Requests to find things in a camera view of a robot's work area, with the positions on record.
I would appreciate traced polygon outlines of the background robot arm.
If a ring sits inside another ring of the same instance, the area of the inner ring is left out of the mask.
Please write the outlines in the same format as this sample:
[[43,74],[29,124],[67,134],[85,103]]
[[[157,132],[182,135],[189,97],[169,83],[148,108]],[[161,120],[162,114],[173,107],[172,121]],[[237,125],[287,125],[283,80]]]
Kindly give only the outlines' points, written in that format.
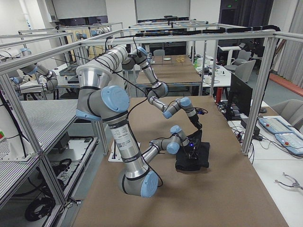
[[30,78],[34,77],[36,79],[36,84],[26,88],[25,90],[34,88],[51,93],[55,91],[58,85],[56,73],[41,64],[30,64],[28,66],[20,68],[19,71],[23,73],[23,76],[20,76],[16,72],[16,75],[9,77],[12,85],[15,87],[15,90],[19,93],[21,92],[20,85],[24,82],[25,76],[28,76]]

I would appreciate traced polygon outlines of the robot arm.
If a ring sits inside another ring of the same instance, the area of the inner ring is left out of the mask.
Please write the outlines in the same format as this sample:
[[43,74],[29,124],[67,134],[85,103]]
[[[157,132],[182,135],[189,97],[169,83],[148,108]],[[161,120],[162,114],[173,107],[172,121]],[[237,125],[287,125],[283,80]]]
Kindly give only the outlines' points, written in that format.
[[168,93],[166,83],[159,81],[143,48],[138,47],[129,53],[124,45],[116,45],[101,56],[90,60],[77,68],[80,75],[80,93],[76,115],[91,121],[102,121],[112,128],[128,123],[130,99],[125,89],[112,84],[114,76],[122,76],[122,71],[139,65],[151,82],[151,90],[146,97],[149,103],[161,110],[165,118],[170,118],[183,109],[197,128],[202,124],[188,97],[176,99],[172,105],[166,105],[159,99]]
[[153,196],[159,176],[150,167],[150,161],[162,150],[177,154],[181,147],[190,143],[188,137],[175,125],[169,138],[153,140],[148,149],[141,152],[127,117],[130,99],[120,86],[109,86],[112,78],[110,69],[85,64],[76,72],[80,76],[76,115],[90,121],[102,121],[109,126],[125,165],[119,175],[120,190],[145,198]]

